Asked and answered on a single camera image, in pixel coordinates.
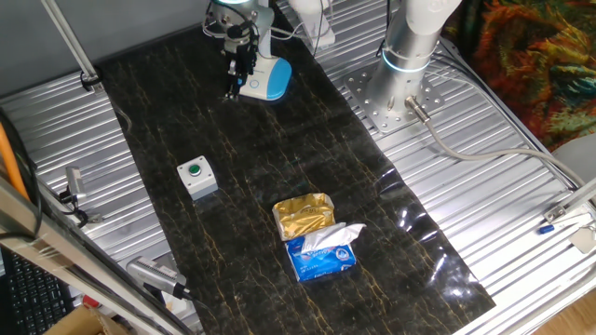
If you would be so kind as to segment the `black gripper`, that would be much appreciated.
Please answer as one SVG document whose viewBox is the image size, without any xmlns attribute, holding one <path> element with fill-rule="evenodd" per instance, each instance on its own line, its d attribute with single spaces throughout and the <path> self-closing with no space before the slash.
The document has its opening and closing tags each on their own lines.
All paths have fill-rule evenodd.
<svg viewBox="0 0 596 335">
<path fill-rule="evenodd" d="M 228 61 L 226 77 L 226 98 L 235 100 L 241 88 L 246 84 L 248 75 L 254 74 L 257 61 L 258 45 L 254 42 L 240 44 L 224 42 L 224 52 Z"/>
</svg>

